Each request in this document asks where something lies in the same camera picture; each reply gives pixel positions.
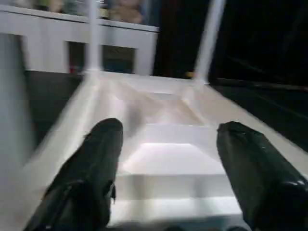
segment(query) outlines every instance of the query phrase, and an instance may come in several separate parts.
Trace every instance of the white shelf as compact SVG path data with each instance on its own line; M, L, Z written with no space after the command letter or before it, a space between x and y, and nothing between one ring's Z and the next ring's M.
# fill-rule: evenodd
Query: white shelf
M18 14L25 14L31 16L38 16L43 18L50 18L50 19L59 19L65 21L72 21L72 22L79 22L79 23L88 23L88 18L84 16L77 16L77 15L70 15L65 13L54 13L48 11L40 11L34 9L27 9L15 6L8 6L8 5L0 5L0 12L8 12L8 13L18 13ZM127 28L127 29L134 29L134 30L143 30L143 31L150 31L150 32L158 32L159 28L156 26L147 26L147 25L140 25L140 24L133 24L133 23L123 23L111 20L104 20L99 19L99 24L102 26L113 26L113 27L120 27L120 28Z

